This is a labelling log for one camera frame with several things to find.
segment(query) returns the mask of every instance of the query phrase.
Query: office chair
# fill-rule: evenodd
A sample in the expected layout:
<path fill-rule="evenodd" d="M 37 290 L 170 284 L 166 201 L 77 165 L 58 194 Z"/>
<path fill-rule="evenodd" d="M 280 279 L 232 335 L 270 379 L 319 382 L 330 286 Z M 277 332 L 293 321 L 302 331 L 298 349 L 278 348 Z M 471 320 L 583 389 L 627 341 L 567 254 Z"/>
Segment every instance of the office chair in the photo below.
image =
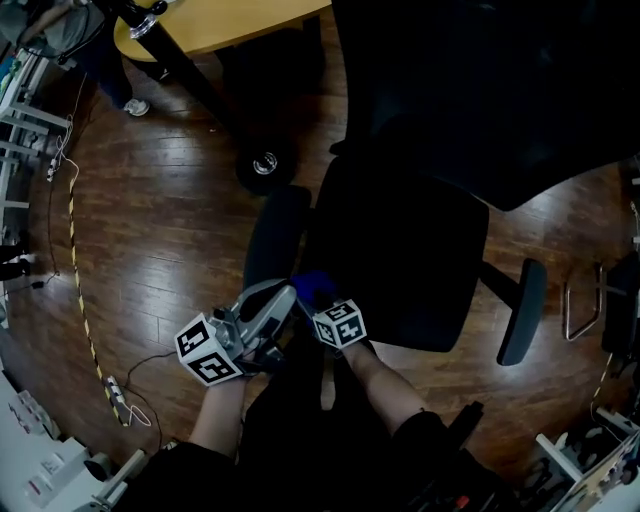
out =
<path fill-rule="evenodd" d="M 640 150 L 640 4 L 334 0 L 358 151 L 403 119 L 416 171 L 512 210 Z"/>
<path fill-rule="evenodd" d="M 623 122 L 640 112 L 640 7 L 334 0 L 333 9 L 346 139 L 332 148 L 339 156 L 309 225 L 304 191 L 267 202 L 245 278 L 288 276 L 308 228 L 301 268 L 326 270 L 360 306 L 372 339 L 435 351 L 455 344 L 480 279 L 513 309 L 498 362 L 520 362 L 542 315 L 546 271 L 525 260 L 516 283 L 482 261 L 485 203 L 516 208 L 640 149 L 640 130 Z M 286 238 L 292 217 L 289 259 L 269 275 L 280 247 L 265 248 L 263 230 Z"/>
<path fill-rule="evenodd" d="M 332 162 L 314 210 L 301 187 L 267 198 L 249 246 L 245 287 L 289 277 L 306 232 L 300 271 L 328 272 L 339 295 L 361 309 L 370 339 L 451 350 L 481 279 L 513 310 L 498 362 L 522 361 L 542 316 L 544 266 L 525 260 L 518 283 L 483 262 L 489 210 L 466 192 L 397 170 L 391 182 L 382 172 L 363 177 L 358 165 L 376 169 L 362 158 Z"/>

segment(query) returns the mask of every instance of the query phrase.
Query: chair seat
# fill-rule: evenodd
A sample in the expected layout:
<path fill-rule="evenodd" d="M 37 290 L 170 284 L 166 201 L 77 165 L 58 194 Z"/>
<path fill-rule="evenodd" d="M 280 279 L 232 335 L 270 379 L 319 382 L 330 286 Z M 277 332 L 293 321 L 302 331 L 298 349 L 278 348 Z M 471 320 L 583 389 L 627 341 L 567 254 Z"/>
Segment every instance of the chair seat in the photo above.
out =
<path fill-rule="evenodd" d="M 322 184 L 303 267 L 331 275 L 371 339 L 445 352 L 469 311 L 488 221 L 486 205 L 451 185 L 341 156 Z"/>

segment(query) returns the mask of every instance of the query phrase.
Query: chair armrest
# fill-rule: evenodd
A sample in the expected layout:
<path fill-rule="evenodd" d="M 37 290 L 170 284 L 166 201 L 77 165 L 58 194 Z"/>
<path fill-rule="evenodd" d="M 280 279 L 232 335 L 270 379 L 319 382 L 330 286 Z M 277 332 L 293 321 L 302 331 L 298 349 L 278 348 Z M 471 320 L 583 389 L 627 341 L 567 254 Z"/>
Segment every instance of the chair armrest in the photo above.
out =
<path fill-rule="evenodd" d="M 498 352 L 498 363 L 520 363 L 536 333 L 547 294 L 547 270 L 536 260 L 527 258 L 522 265 L 520 283 L 483 262 L 480 279 L 511 309 L 511 318 Z"/>
<path fill-rule="evenodd" d="M 244 288 L 289 278 L 307 225 L 311 192 L 288 185 L 272 192 L 253 228 L 244 264 Z"/>

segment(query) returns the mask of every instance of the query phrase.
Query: wooden table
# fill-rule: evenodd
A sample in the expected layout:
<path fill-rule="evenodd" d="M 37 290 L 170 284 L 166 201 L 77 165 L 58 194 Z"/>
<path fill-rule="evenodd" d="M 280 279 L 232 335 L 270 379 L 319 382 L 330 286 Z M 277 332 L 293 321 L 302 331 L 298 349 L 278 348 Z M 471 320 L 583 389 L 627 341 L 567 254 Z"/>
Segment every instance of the wooden table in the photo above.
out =
<path fill-rule="evenodd" d="M 149 7 L 153 1 L 137 3 Z M 314 18 L 330 5 L 330 0 L 177 0 L 169 4 L 160 22 L 185 53 L 206 53 Z M 116 23 L 114 39 L 127 57 L 155 60 L 129 37 L 122 19 Z"/>

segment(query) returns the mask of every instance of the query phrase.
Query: black sleeve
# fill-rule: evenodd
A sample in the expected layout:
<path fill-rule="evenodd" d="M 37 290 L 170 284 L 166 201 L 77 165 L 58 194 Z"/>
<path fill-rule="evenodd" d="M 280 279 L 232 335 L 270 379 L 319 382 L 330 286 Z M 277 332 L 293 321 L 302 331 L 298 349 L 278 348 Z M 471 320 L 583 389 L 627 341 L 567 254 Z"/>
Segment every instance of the black sleeve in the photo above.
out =
<path fill-rule="evenodd" d="M 430 491 L 454 500 L 466 496 L 469 510 L 480 510 L 489 501 L 500 504 L 499 510 L 520 510 L 509 486 L 461 450 L 460 440 L 433 412 L 402 424 L 391 440 L 391 461 L 392 510 L 421 510 L 433 498 Z"/>
<path fill-rule="evenodd" d="M 114 510 L 233 510 L 237 484 L 229 457 L 182 443 L 156 454 Z"/>
<path fill-rule="evenodd" d="M 431 482 L 457 452 L 440 416 L 421 412 L 405 421 L 391 440 L 394 505 L 406 504 Z"/>

